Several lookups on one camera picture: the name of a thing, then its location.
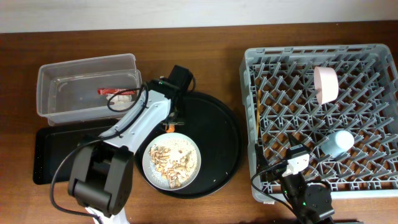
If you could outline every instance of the black tray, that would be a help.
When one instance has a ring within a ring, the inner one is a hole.
[[[185,124],[175,132],[190,137],[199,147],[201,167],[195,180],[183,189],[161,190],[153,186],[142,171],[142,157],[147,145],[164,134],[157,126],[141,144],[136,153],[136,164],[145,180],[163,194],[177,198],[203,197],[222,188],[236,173],[243,153],[243,139],[235,114],[221,101],[202,93],[184,98]]]
[[[33,181],[39,185],[51,183],[60,163],[85,135],[98,136],[117,122],[107,119],[40,129],[36,134]],[[74,159],[72,156],[62,167],[57,182],[69,180]]]

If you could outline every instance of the white wall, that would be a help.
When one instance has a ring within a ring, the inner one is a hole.
[[[0,32],[392,19],[398,0],[0,0]]]

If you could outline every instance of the cable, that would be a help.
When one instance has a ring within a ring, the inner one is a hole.
[[[269,197],[269,198],[271,198],[271,199],[273,199],[273,200],[275,200],[275,201],[281,203],[282,205],[285,205],[291,212],[294,213],[293,209],[292,209],[289,205],[287,205],[285,202],[283,202],[283,201],[281,201],[281,200],[275,198],[274,196],[271,196],[271,195],[269,195],[269,194],[263,192],[263,191],[260,190],[258,187],[256,187],[256,186],[254,185],[254,183],[253,183],[253,181],[254,181],[254,179],[255,179],[256,177],[260,176],[260,175],[263,174],[263,173],[266,173],[266,172],[272,170],[274,167],[276,167],[276,166],[278,166],[278,165],[280,165],[280,163],[279,163],[279,164],[275,164],[275,165],[270,166],[270,167],[266,167],[266,168],[264,168],[263,170],[259,171],[257,174],[254,174],[254,176],[251,177],[251,186],[252,186],[254,189],[256,189],[258,192],[262,193],[263,195],[265,195],[265,196],[267,196],[267,197]]]
[[[197,86],[197,80],[196,80],[196,78],[195,78],[193,75],[192,75],[192,82],[193,82],[193,84],[192,84],[192,89],[188,92],[188,94],[193,93],[193,92],[195,91],[196,86]],[[167,117],[167,118],[163,121],[163,123],[166,125],[166,127],[167,127],[167,123],[169,122],[169,120],[170,120],[170,118]],[[166,128],[162,128],[162,125],[160,125],[159,129],[162,130],[162,131],[164,131],[164,132],[167,131]]]
[[[137,100],[135,100],[134,103],[133,103],[132,105],[130,105],[128,108],[125,108],[125,109],[123,109],[123,110],[115,110],[115,109],[113,109],[113,108],[111,107],[111,100],[112,100],[113,98],[115,98],[116,96],[118,96],[118,95],[120,95],[120,94],[122,94],[122,93],[125,93],[125,92],[127,92],[127,91],[137,91],[137,90],[139,90],[139,93],[138,93],[138,96],[137,96],[137,99],[139,99],[139,97],[141,96],[143,87],[144,87],[144,85],[141,85],[140,88],[127,89],[127,90],[122,90],[122,91],[119,91],[119,92],[115,93],[115,94],[108,100],[108,102],[106,102],[106,106],[108,107],[109,110],[111,110],[111,111],[113,111],[113,112],[126,112],[126,111],[130,110],[130,109],[137,103]]]
[[[56,183],[56,181],[57,181],[57,177],[58,177],[58,174],[59,174],[59,172],[60,172],[60,169],[62,168],[62,166],[64,165],[64,163],[66,163],[66,161],[67,161],[69,158],[71,158],[71,156],[73,156],[74,154],[78,153],[81,149],[83,149],[83,148],[86,147],[86,146],[89,146],[89,145],[95,144],[95,143],[99,143],[99,142],[101,142],[101,141],[105,141],[105,140],[112,139],[112,138],[115,138],[115,137],[119,136],[119,133],[125,132],[125,130],[127,130],[134,122],[136,122],[136,120],[138,119],[138,117],[140,117],[140,115],[141,115],[141,114],[144,112],[144,110],[146,109],[146,106],[147,106],[147,103],[148,103],[149,90],[148,90],[147,83],[143,83],[143,84],[141,85],[141,87],[138,89],[138,90],[140,90],[140,92],[139,92],[139,94],[138,94],[138,97],[136,98],[136,100],[134,101],[134,103],[132,104],[132,106],[130,106],[130,107],[133,107],[133,106],[138,102],[138,100],[139,100],[139,98],[140,98],[140,96],[141,96],[141,93],[142,93],[142,91],[143,91],[144,89],[146,89],[146,98],[145,98],[145,102],[144,102],[144,104],[142,105],[142,108],[141,108],[141,110],[138,112],[137,116],[136,116],[125,128],[123,128],[122,130],[116,132],[116,133],[113,134],[113,135],[110,135],[110,136],[107,136],[107,137],[102,137],[102,138],[97,138],[97,139],[95,139],[95,140],[92,140],[92,141],[90,141],[90,142],[86,142],[86,143],[84,143],[84,144],[82,144],[82,145],[77,146],[77,147],[76,147],[71,153],[69,153],[69,155],[67,155],[67,156],[63,159],[63,161],[60,163],[60,165],[58,166],[57,170],[56,170],[55,173],[54,173],[54,176],[53,176],[52,181],[51,181],[51,186],[50,186],[50,200],[51,200],[51,204],[52,204],[56,209],[60,210],[61,212],[69,213],[69,214],[72,214],[72,215],[81,215],[81,216],[85,216],[85,217],[92,217],[92,218],[94,218],[95,220],[97,220],[97,222],[98,222],[99,224],[103,224],[101,218],[100,218],[98,215],[90,214],[90,213],[85,213],[85,212],[73,211],[73,210],[69,210],[69,209],[66,209],[66,208],[63,208],[63,207],[59,206],[59,205],[55,202],[55,199],[54,199],[54,187],[55,187],[55,183]],[[107,104],[108,108],[109,108],[109,102],[110,102],[111,100],[112,100],[112,98],[110,98],[110,99],[108,100],[108,104]]]
[[[285,190],[282,188],[282,195],[284,196],[284,198],[285,198],[285,200],[286,200],[286,202],[288,202],[289,204],[292,204],[291,202],[290,202],[290,199],[287,197],[287,195],[285,194]],[[301,220],[298,216],[297,216],[297,214],[295,213],[295,212],[293,212],[293,214],[297,217],[297,220],[300,222],[300,223],[302,223],[302,224],[304,224],[305,222],[303,222],[303,220]]]

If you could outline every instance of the pink cup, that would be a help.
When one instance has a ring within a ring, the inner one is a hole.
[[[318,90],[317,100],[320,105],[335,100],[338,96],[338,79],[334,69],[315,67],[314,85]]]

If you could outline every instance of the dish rack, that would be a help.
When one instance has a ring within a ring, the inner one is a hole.
[[[319,105],[313,85],[316,66],[335,69],[339,94]],[[306,180],[330,183],[332,198],[398,196],[398,73],[382,44],[248,49],[239,69],[248,126],[250,175],[256,173],[255,144],[269,165],[284,158],[293,134],[311,150]],[[259,97],[259,134],[256,130]],[[355,144],[336,159],[320,146],[327,135],[347,130]],[[284,200],[277,181],[254,183]],[[253,197],[273,200],[252,188]]]

